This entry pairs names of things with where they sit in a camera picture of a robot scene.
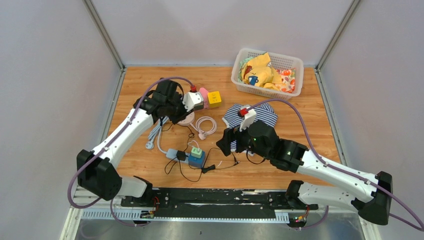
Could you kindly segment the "pink round power strip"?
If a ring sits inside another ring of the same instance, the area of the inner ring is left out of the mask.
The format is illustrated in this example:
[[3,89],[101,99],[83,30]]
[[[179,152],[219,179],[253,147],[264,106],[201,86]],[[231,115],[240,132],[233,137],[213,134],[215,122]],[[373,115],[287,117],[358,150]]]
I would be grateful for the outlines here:
[[190,126],[195,121],[195,113],[192,112],[185,117],[185,119],[180,120],[177,124],[180,126]]

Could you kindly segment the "blue cube charger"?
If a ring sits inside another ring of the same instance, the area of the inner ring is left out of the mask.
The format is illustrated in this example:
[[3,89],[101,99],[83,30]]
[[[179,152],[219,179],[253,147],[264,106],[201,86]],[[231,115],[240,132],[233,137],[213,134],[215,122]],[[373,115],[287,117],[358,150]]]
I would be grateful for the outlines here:
[[205,164],[205,158],[206,158],[206,153],[204,151],[202,151],[202,154],[200,157],[196,157],[190,154],[188,156],[188,164],[191,167],[202,169]]

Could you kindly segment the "pink triangular power strip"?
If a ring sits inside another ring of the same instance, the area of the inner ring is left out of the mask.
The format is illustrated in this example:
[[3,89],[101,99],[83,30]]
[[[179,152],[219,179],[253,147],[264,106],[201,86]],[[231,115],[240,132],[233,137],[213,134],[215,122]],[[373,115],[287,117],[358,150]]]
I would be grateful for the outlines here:
[[199,89],[199,93],[203,97],[203,108],[204,109],[208,109],[209,106],[210,106],[210,104],[209,104],[209,98],[208,98],[209,91],[207,89],[205,89],[204,87],[201,87]]

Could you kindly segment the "black adapter with cable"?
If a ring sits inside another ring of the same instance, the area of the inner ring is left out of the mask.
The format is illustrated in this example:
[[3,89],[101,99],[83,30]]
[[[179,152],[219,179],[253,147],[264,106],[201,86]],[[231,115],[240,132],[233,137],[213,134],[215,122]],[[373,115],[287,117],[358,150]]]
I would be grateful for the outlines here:
[[[193,139],[193,138],[194,138],[194,135],[195,135],[189,126],[187,126],[187,128],[188,128],[188,129],[189,129],[189,131],[190,131],[190,134],[188,135],[188,139],[187,139],[187,147],[186,147],[186,149],[185,149],[184,151],[178,150],[178,153],[177,153],[177,158],[178,158],[178,160],[184,160],[184,159],[185,159],[185,157],[186,157],[185,153],[187,153],[187,152],[186,152],[186,150],[187,150],[187,149],[189,148],[189,146],[190,146],[190,144],[189,144],[189,140]],[[169,175],[169,174],[171,173],[172,169],[174,168],[174,166],[175,166],[176,164],[178,164],[179,171],[180,171],[181,175],[182,175],[182,176],[183,176],[186,180],[188,180],[188,181],[190,181],[190,182],[192,182],[192,183],[196,183],[196,182],[198,182],[198,181],[201,179],[202,174],[206,174],[207,172],[214,171],[214,170],[225,170],[225,169],[229,169],[229,168],[232,168],[232,167],[237,166],[237,165],[240,163],[240,161],[238,161],[238,160],[237,160],[237,158],[236,158],[236,156],[232,153],[231,155],[233,156],[233,160],[234,160],[234,164],[233,164],[233,165],[228,166],[228,167],[221,167],[221,168],[216,167],[216,165],[215,165],[215,164],[212,164],[212,165],[210,165],[210,166],[206,166],[206,162],[207,162],[207,159],[208,159],[208,157],[209,157],[209,154],[210,154],[211,150],[214,150],[214,149],[218,150],[218,148],[217,148],[217,147],[212,147],[212,148],[210,148],[210,149],[209,149],[209,151],[205,154],[205,162],[204,162],[204,166],[203,166],[203,168],[196,168],[196,167],[192,167],[192,166],[190,166],[189,164],[187,164],[187,165],[188,165],[188,167],[189,167],[189,168],[191,168],[192,170],[200,170],[200,174],[199,174],[199,177],[198,177],[198,179],[197,179],[197,180],[191,180],[191,179],[187,178],[187,177],[184,175],[184,173],[183,173],[182,163],[181,163],[181,162],[176,162],[176,161],[173,161],[173,160],[170,160],[170,161],[169,161],[169,162],[165,165],[165,167],[164,167],[164,172],[165,172],[165,174],[166,174],[166,175]]]

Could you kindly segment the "yellow power adapter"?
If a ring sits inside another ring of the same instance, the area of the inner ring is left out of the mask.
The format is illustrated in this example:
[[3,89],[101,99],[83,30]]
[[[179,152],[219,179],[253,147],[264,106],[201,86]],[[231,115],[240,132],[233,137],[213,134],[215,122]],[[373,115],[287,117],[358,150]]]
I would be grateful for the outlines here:
[[207,93],[208,106],[210,109],[218,108],[222,104],[222,98],[219,91],[212,91]]

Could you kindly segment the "light blue power strip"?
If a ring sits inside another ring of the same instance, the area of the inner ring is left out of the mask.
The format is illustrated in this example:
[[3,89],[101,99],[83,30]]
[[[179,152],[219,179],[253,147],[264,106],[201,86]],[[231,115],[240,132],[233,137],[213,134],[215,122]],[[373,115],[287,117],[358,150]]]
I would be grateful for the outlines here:
[[167,153],[166,153],[166,157],[168,159],[174,161],[174,162],[181,162],[181,163],[184,163],[184,164],[188,164],[189,163],[189,156],[190,156],[190,154],[188,152],[185,152],[185,155],[186,155],[185,159],[184,160],[178,160],[178,158],[177,158],[177,153],[178,152],[179,151],[176,150],[176,149],[169,148],[168,151],[167,151]]

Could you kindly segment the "dark green cube charger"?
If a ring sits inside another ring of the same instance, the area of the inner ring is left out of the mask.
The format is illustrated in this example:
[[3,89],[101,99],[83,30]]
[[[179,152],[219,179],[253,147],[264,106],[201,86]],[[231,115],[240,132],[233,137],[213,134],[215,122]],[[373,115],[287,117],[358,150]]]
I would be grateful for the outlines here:
[[204,107],[204,102],[202,101],[202,102],[200,102],[200,103],[197,103],[194,107],[193,107],[193,110],[194,111],[200,111],[200,110],[203,110],[205,107]]

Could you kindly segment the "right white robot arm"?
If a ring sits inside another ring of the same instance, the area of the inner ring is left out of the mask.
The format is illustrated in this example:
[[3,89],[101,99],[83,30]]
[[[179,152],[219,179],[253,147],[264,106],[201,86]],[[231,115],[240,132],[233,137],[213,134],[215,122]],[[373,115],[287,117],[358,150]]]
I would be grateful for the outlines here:
[[315,155],[306,145],[279,138],[275,129],[261,120],[244,130],[239,126],[225,129],[216,146],[228,156],[232,143],[236,144],[237,153],[252,152],[279,170],[312,176],[332,185],[319,187],[301,180],[291,181],[285,195],[290,208],[298,209],[303,204],[328,205],[356,212],[376,225],[389,223],[391,174],[367,173]]

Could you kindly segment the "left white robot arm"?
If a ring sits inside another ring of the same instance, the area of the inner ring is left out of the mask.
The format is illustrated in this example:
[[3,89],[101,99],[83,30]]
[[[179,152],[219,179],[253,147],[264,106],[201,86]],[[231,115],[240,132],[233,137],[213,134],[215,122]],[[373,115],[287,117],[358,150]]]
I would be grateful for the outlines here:
[[133,197],[140,206],[149,206],[153,193],[140,177],[120,176],[117,168],[135,141],[157,121],[168,118],[173,124],[203,108],[204,98],[196,86],[185,79],[190,90],[184,92],[179,76],[161,78],[136,100],[125,120],[92,150],[81,150],[76,158],[77,172],[71,182],[99,200]]

